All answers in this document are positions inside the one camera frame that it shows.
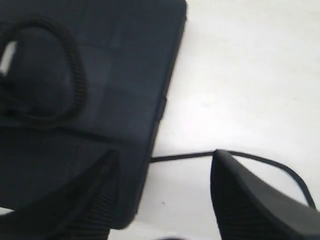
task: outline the white desk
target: white desk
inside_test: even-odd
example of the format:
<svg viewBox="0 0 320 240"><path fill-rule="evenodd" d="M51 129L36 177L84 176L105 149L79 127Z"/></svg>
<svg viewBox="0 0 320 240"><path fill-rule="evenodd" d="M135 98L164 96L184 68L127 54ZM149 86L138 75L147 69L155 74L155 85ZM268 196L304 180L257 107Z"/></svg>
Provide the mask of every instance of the white desk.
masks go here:
<svg viewBox="0 0 320 240"><path fill-rule="evenodd" d="M188 5L154 156L222 148L267 157L296 170L320 207L320 1ZM304 202L280 170L241 162ZM151 165L135 222L109 239L219 240L210 167L209 158Z"/></svg>

